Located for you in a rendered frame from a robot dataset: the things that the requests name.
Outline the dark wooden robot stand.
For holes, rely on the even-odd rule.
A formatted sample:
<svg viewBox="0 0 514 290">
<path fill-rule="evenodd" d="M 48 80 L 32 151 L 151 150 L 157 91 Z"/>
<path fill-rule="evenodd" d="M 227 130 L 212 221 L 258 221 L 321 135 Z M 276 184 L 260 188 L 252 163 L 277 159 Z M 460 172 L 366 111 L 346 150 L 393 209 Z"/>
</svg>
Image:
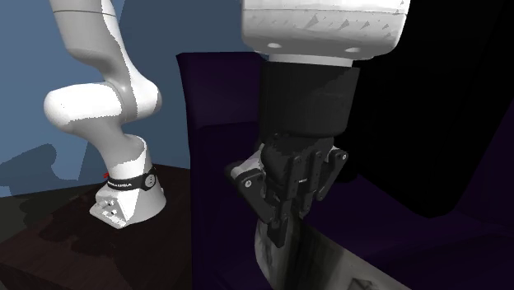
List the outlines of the dark wooden robot stand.
<svg viewBox="0 0 514 290">
<path fill-rule="evenodd" d="M 93 217 L 95 190 L 0 243 L 7 290 L 191 290 L 190 173 L 157 167 L 166 206 L 115 229 Z"/>
</svg>

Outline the grey white flat object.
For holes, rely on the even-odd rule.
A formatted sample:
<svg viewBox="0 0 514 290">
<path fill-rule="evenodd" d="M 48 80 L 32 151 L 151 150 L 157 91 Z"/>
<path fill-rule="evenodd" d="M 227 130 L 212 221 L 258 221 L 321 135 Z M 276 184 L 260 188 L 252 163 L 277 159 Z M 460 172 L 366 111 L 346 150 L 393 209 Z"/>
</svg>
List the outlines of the grey white flat object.
<svg viewBox="0 0 514 290">
<path fill-rule="evenodd" d="M 411 290 L 302 221 L 278 248 L 258 221 L 255 258 L 273 290 Z"/>
</svg>

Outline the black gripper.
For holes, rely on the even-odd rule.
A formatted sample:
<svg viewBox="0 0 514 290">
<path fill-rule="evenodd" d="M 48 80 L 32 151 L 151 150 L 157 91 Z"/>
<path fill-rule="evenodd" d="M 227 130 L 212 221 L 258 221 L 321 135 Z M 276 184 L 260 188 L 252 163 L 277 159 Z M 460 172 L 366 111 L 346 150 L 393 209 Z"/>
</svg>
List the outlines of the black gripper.
<svg viewBox="0 0 514 290">
<path fill-rule="evenodd" d="M 286 244 L 291 218 L 292 201 L 279 196 L 284 190 L 279 185 L 285 182 L 288 159 L 298 153 L 309 154 L 317 141 L 324 141 L 320 151 L 310 155 L 307 177 L 299 181 L 297 207 L 303 219 L 314 200 L 326 197 L 348 160 L 348 154 L 333 144 L 334 137 L 347 127 L 359 73 L 359 68 L 329 65 L 272 61 L 262 64 L 261 160 L 254 154 L 233 162 L 225 167 L 225 175 L 268 226 L 265 233 L 277 248 Z"/>
</svg>

